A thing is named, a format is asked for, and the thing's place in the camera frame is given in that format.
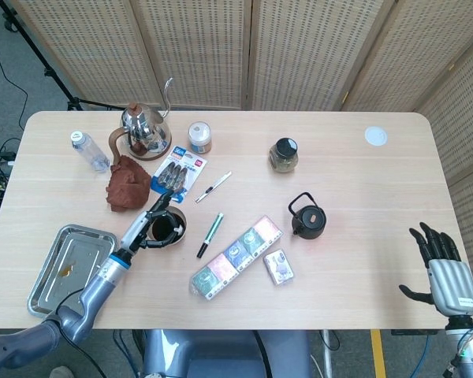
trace bottle cap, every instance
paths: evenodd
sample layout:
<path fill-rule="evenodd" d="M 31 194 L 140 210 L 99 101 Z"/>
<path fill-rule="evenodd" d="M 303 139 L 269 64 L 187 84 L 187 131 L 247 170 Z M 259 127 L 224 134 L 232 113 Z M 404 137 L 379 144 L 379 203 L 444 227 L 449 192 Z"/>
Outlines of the bottle cap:
<path fill-rule="evenodd" d="M 86 136 L 83 132 L 73 132 L 70 136 L 70 139 L 72 140 L 72 144 L 74 146 L 80 146 L 86 142 Z"/>
<path fill-rule="evenodd" d="M 298 152 L 298 145 L 290 138 L 281 138 L 275 144 L 277 154 L 283 159 L 289 159 Z"/>
<path fill-rule="evenodd" d="M 195 146 L 205 146 L 210 142 L 210 127 L 205 122 L 195 122 L 189 126 L 189 141 Z"/>

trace white round sticker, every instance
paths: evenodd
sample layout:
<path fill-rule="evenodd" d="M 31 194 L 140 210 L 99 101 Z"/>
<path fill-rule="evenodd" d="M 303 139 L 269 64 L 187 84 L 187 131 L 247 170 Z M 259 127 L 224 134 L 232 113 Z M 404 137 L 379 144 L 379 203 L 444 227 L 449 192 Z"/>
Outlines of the white round sticker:
<path fill-rule="evenodd" d="M 370 126 L 364 132 L 366 141 L 372 146 L 383 146 L 387 143 L 387 133 L 383 128 L 378 126 Z"/>

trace brown towel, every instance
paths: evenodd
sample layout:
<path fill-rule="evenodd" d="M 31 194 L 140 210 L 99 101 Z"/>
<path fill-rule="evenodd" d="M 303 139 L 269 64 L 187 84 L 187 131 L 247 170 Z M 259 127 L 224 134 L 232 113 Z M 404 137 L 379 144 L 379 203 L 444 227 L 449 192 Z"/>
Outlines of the brown towel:
<path fill-rule="evenodd" d="M 149 199 L 151 191 L 151 176 L 128 156 L 121 155 L 118 164 L 110 167 L 110 177 L 107 190 L 107 202 L 112 211 L 139 209 Z"/>

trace stainless steel tray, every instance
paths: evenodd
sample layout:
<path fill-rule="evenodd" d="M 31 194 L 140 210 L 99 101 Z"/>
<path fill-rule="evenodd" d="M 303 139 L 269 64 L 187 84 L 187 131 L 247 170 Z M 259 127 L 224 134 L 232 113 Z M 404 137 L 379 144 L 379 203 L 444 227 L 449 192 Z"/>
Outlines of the stainless steel tray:
<path fill-rule="evenodd" d="M 55 310 L 64 297 L 86 286 L 116 245 L 116 236 L 109 232 L 67 224 L 56 236 L 28 297 L 28 311 L 44 317 Z M 65 304 L 82 310 L 79 295 Z"/>

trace kettle handle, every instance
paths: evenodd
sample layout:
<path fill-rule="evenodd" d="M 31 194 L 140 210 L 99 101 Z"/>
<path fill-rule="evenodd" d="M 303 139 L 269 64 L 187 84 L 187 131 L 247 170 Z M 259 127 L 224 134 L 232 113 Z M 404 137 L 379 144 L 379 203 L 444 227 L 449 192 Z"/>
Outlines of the kettle handle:
<path fill-rule="evenodd" d="M 121 160 L 121 154 L 119 154 L 119 149 L 117 148 L 117 139 L 126 133 L 127 131 L 125 130 L 125 128 L 120 127 L 116 128 L 109 135 L 109 147 L 112 151 L 112 155 L 114 156 L 114 160 L 112 162 L 113 165 L 119 164 L 119 161 Z"/>
<path fill-rule="evenodd" d="M 291 203 L 289 203 L 289 206 L 288 206 L 289 212 L 290 212 L 295 218 L 297 218 L 298 215 L 297 215 L 294 211 L 292 211 L 292 204 L 293 204 L 294 202 L 296 202 L 302 195 L 306 195 L 306 196 L 314 203 L 315 207 L 318 207 L 317 203 L 315 203 L 315 200 L 314 200 L 314 198 L 311 196 L 311 194 L 308 193 L 307 191 L 304 191 L 304 192 L 303 192 L 302 194 L 300 194 L 298 197 L 294 198 L 294 199 L 291 201 Z"/>

